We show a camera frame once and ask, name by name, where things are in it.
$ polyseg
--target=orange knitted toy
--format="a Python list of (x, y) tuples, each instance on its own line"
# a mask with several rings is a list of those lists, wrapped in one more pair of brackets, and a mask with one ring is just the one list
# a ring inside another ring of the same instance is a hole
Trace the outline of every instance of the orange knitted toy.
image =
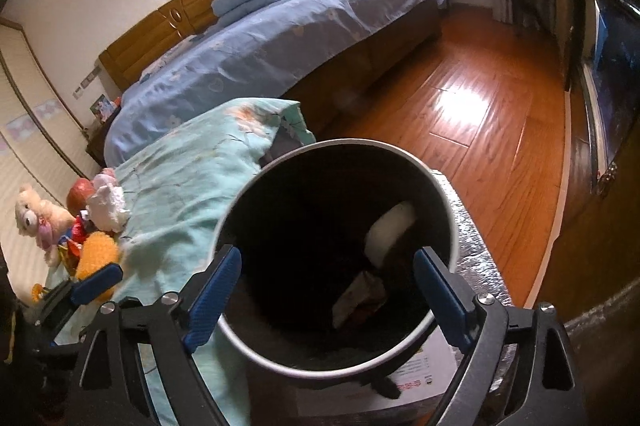
[[(82, 245), (82, 256), (76, 269), (76, 278), (83, 280), (111, 262), (118, 262), (120, 252), (116, 242), (102, 231), (90, 234)], [(96, 299), (100, 302), (110, 300), (114, 288), (103, 292)]]

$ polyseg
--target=teddy bear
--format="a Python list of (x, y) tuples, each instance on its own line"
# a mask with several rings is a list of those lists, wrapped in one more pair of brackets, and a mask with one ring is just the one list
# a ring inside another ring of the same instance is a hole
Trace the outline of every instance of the teddy bear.
[(29, 184), (20, 186), (15, 202), (18, 232), (36, 239), (50, 267), (57, 267), (60, 263), (58, 241), (75, 221), (75, 217), (63, 207), (41, 199)]

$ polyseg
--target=metal screw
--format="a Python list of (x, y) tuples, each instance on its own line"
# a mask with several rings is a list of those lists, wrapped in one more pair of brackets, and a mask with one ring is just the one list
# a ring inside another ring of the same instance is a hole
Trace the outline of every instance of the metal screw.
[(108, 301), (107, 303), (103, 303), (100, 306), (100, 312), (102, 314), (111, 314), (114, 310), (116, 310), (116, 304), (112, 301)]
[(553, 306), (553, 304), (546, 301), (543, 301), (540, 304), (540, 310), (545, 314), (553, 314), (554, 312), (556, 312), (556, 308)]
[(160, 301), (163, 305), (173, 305), (180, 299), (180, 295), (177, 292), (165, 292)]
[(494, 302), (495, 302), (495, 296), (493, 294), (491, 294), (490, 292), (481, 292), (478, 295), (478, 301), (482, 305), (493, 305)]

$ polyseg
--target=blue gripper pad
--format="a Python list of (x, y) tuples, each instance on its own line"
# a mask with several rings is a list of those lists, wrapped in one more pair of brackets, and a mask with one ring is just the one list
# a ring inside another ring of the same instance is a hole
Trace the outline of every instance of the blue gripper pad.
[(71, 291), (71, 303), (87, 305), (100, 294), (122, 280), (122, 268), (117, 263), (108, 263), (100, 270), (75, 284)]
[(188, 353), (193, 354), (196, 348), (209, 341), (241, 270), (240, 250), (232, 247), (191, 306), (189, 332), (182, 340)]
[(447, 276), (460, 277), (449, 272), (431, 247), (423, 247), (415, 252), (414, 278), (420, 292), (431, 307), (447, 343), (465, 354), (473, 345), (474, 338), (468, 327), (465, 307), (450, 281), (447, 281)]

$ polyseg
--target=black trash can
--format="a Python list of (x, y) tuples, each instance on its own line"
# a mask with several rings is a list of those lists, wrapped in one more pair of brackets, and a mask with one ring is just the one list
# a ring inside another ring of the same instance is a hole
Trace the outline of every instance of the black trash can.
[[(415, 222), (380, 270), (386, 303), (358, 327), (336, 330), (334, 302), (359, 272), (376, 271), (364, 255), (367, 232), (399, 203), (411, 205)], [(458, 258), (457, 226), (431, 171), (366, 139), (315, 143), (271, 162), (236, 196), (216, 237), (215, 251), (233, 244), (242, 253), (223, 332), (252, 361), (312, 387), (399, 368), (434, 327), (414, 281), (415, 251), (433, 247), (451, 270)]]

